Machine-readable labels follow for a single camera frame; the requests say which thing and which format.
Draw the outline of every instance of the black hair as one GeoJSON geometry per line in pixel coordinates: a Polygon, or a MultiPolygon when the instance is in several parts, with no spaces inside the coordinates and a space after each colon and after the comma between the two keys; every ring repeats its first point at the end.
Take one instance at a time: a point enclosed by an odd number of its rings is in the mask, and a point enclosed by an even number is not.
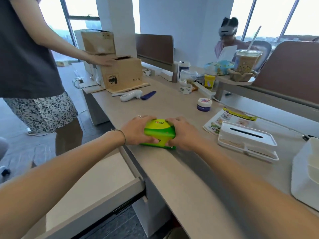
{"type": "Polygon", "coordinates": [[[223,22],[221,24],[222,27],[226,26],[229,22],[229,25],[228,26],[231,26],[231,27],[238,27],[238,19],[235,18],[235,17],[232,17],[231,19],[225,17],[223,19],[223,22]]]}

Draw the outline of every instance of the hand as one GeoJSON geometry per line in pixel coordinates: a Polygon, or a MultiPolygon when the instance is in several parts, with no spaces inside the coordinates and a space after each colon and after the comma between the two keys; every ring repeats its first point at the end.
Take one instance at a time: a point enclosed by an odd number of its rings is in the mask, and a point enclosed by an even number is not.
{"type": "Polygon", "coordinates": [[[123,132],[126,142],[126,145],[138,145],[140,143],[158,143],[158,139],[144,134],[144,128],[146,123],[156,119],[154,116],[136,116],[128,123],[126,123],[121,131],[123,132]]]}
{"type": "Polygon", "coordinates": [[[176,132],[175,138],[169,140],[167,146],[177,146],[183,150],[193,150],[194,144],[202,139],[198,130],[189,124],[184,117],[167,118],[165,120],[174,125],[176,132]]]}
{"type": "Polygon", "coordinates": [[[89,64],[94,65],[104,65],[104,66],[112,66],[115,63],[116,57],[108,56],[108,55],[92,55],[89,54],[88,59],[86,60],[89,64]]]}

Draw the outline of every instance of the open drawer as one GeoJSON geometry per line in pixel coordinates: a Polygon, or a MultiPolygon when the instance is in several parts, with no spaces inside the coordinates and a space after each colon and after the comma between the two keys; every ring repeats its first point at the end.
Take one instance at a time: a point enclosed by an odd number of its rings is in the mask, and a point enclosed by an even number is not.
{"type": "Polygon", "coordinates": [[[142,197],[144,190],[141,175],[121,147],[83,175],[23,238],[70,239],[132,198],[142,197]]]}

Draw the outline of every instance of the iced coffee cup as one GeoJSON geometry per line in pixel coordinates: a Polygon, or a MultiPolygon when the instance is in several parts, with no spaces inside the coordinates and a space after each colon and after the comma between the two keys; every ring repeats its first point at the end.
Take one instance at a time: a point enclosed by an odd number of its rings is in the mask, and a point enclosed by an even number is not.
{"type": "Polygon", "coordinates": [[[242,75],[250,73],[261,54],[262,52],[258,50],[237,50],[234,71],[239,72],[242,75]]]}

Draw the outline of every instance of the brown partition panel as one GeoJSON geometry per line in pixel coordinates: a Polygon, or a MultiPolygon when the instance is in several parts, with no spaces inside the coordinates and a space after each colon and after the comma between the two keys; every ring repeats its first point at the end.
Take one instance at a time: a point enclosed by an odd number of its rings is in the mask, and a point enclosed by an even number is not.
{"type": "Polygon", "coordinates": [[[136,50],[138,56],[173,64],[173,36],[155,34],[136,34],[136,50]]]}
{"type": "Polygon", "coordinates": [[[252,86],[319,104],[319,43],[279,44],[252,86]]]}

